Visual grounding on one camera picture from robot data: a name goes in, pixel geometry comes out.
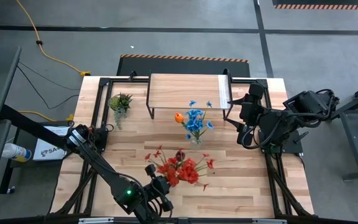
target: concrete floor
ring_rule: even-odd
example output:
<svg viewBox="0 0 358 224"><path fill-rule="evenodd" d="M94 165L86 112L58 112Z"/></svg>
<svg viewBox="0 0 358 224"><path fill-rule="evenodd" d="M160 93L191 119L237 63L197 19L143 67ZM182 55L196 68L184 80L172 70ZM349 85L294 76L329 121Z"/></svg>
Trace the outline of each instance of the concrete floor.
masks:
<svg viewBox="0 0 358 224"><path fill-rule="evenodd" d="M253 0L21 2L39 26L258 28ZM260 1L260 8L265 29L358 30L358 11L278 10L268 0ZM15 1L0 0L0 24L27 26L29 22ZM120 54L133 53L246 58L252 77L267 76L259 34L45 31L40 35L50 55L81 70L91 70L93 75L115 74ZM2 45L22 46L21 62L62 85L80 87L81 77L76 72L39 52L34 32L0 30ZM331 88L345 101L358 90L358 35L267 35L267 46L273 75L285 79L288 96ZM24 71L51 106L77 93ZM48 110L17 72L7 104L63 120L74 113L76 100ZM302 143L315 213L324 218L358 221L358 180L341 179L356 171L341 122L335 120L301 131L310 132ZM17 192L0 195L0 218L46 214L58 171L59 167L18 170Z"/></svg>

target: glass vase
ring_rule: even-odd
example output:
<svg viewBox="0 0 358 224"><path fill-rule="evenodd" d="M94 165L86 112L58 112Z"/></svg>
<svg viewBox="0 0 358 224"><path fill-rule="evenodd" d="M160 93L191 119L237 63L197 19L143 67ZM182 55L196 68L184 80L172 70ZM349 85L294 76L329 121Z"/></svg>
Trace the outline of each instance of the glass vase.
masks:
<svg viewBox="0 0 358 224"><path fill-rule="evenodd" d="M192 136L190 139L190 147L192 148L192 150L200 149L202 143L203 143L203 138L201 136L198 139Z"/></svg>

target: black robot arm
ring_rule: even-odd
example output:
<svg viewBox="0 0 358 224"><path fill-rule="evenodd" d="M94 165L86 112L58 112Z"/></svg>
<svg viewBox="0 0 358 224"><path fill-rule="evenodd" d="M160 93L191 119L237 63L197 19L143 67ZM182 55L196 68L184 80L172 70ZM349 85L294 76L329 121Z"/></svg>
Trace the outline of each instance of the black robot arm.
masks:
<svg viewBox="0 0 358 224"><path fill-rule="evenodd" d="M163 176L155 176L154 165L146 167L145 171L152 180L150 184L142 186L135 178L116 172L98 152L98 144L106 140L106 128L89 129L85 125L70 128L65 136L65 150L80 155L111 188L111 194L117 204L127 213L134 213L142 224L158 223L162 211L173 210L171 201L166 198L170 186ZM160 211L150 206L149 202L159 198Z"/></svg>
<svg viewBox="0 0 358 224"><path fill-rule="evenodd" d="M290 134L298 128L316 128L335 111L339 98L332 90L317 92L303 91L284 102L284 110L263 107L260 103L264 87L258 83L250 85L245 97L230 101L232 105L241 105L240 119L245 124L226 119L237 128L237 143L246 149L256 149L268 145L283 146ZM260 128L260 142L250 146L256 126Z"/></svg>

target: green succulent plant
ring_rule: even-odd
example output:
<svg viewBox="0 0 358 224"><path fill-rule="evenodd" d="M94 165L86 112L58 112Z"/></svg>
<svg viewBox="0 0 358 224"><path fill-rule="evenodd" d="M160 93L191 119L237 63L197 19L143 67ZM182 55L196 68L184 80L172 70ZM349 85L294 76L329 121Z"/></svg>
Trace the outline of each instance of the green succulent plant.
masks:
<svg viewBox="0 0 358 224"><path fill-rule="evenodd" d="M118 129L122 129L121 127L121 118L126 118L126 111L129 106L129 103L132 101L132 95L118 94L110 98L108 104L112 110L114 110L114 119L116 120L116 125Z"/></svg>
<svg viewBox="0 0 358 224"><path fill-rule="evenodd" d="M112 110L116 111L118 108L124 108L127 110L128 108L131 108L129 106L129 103L132 101L131 99L132 95L125 95L125 94L118 94L110 98L109 100L109 106Z"/></svg>

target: plastic bottle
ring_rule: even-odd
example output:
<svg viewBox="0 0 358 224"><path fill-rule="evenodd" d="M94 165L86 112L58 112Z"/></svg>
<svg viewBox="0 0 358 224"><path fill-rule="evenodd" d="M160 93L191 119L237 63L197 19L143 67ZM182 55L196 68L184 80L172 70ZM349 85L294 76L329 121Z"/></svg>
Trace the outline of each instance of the plastic bottle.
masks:
<svg viewBox="0 0 358 224"><path fill-rule="evenodd" d="M31 151L15 144L6 143L2 157L17 162L27 162L31 158Z"/></svg>

